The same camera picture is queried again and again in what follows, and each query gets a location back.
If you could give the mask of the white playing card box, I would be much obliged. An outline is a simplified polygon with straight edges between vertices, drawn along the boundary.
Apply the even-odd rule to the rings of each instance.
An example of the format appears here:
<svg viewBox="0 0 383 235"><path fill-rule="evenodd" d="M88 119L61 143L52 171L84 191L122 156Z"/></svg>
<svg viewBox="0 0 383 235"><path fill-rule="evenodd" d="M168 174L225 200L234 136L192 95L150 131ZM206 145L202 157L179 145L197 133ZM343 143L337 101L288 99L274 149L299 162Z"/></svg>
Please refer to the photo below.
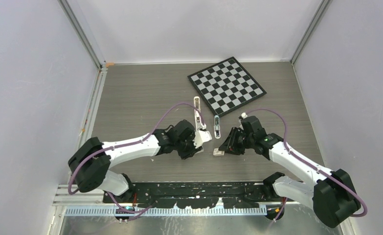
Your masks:
<svg viewBox="0 0 383 235"><path fill-rule="evenodd" d="M224 151L219 150L218 148L215 148L213 150L213 156L223 156L225 154Z"/></svg>

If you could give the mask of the small blue grey stapler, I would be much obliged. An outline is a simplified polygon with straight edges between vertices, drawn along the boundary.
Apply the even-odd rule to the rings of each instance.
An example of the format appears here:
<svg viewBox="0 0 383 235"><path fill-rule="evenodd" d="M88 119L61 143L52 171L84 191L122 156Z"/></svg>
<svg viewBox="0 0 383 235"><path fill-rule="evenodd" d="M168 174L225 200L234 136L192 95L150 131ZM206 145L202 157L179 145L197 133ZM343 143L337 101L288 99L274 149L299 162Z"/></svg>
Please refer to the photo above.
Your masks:
<svg viewBox="0 0 383 235"><path fill-rule="evenodd" d="M220 129L220 117L218 115L214 116L214 135L216 139L221 138L221 129Z"/></svg>

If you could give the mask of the white stapler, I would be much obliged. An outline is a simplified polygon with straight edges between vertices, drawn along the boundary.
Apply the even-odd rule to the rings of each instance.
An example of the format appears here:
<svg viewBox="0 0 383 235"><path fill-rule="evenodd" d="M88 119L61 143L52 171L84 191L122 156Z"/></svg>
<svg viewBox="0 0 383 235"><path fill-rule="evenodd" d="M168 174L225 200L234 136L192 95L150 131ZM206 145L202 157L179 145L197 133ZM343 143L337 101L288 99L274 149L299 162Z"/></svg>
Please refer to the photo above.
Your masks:
<svg viewBox="0 0 383 235"><path fill-rule="evenodd" d="M199 96L195 96L193 98L193 103L194 103L194 107L196 108L196 110L194 111L195 126L196 126L197 130L202 130L203 129L203 124L202 124L201 116L200 116L200 113L199 113L199 111L201 110L200 97Z"/></svg>

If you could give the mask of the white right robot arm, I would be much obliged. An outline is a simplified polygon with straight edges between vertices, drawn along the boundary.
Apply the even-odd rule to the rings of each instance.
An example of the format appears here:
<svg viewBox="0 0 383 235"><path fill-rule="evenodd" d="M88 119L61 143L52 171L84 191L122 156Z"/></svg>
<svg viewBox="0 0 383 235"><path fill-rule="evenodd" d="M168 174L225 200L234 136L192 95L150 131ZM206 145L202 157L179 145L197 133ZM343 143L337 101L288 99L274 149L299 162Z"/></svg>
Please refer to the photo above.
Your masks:
<svg viewBox="0 0 383 235"><path fill-rule="evenodd" d="M266 199L292 199L312 209L330 228L361 209L362 203L346 171L333 171L308 159L290 147L283 137L267 133L255 116L241 118L240 127L233 127L219 147L220 151L232 155L243 155L247 149L283 166L299 178L296 181L281 172L267 177L263 180Z"/></svg>

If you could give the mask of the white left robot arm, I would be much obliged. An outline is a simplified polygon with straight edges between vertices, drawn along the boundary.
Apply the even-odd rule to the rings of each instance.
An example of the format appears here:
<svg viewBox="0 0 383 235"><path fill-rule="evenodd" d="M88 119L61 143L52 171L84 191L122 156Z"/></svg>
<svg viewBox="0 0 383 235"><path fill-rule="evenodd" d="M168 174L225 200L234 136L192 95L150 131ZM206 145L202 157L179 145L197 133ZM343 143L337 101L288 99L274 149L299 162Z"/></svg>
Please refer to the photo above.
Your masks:
<svg viewBox="0 0 383 235"><path fill-rule="evenodd" d="M116 142L88 139L69 159L71 184L79 192L94 189L107 191L123 203L134 196L131 181L125 174L110 169L118 164L142 157L153 157L176 151L181 159L193 157L203 147L203 131L195 130L187 120L175 126L155 129L138 138Z"/></svg>

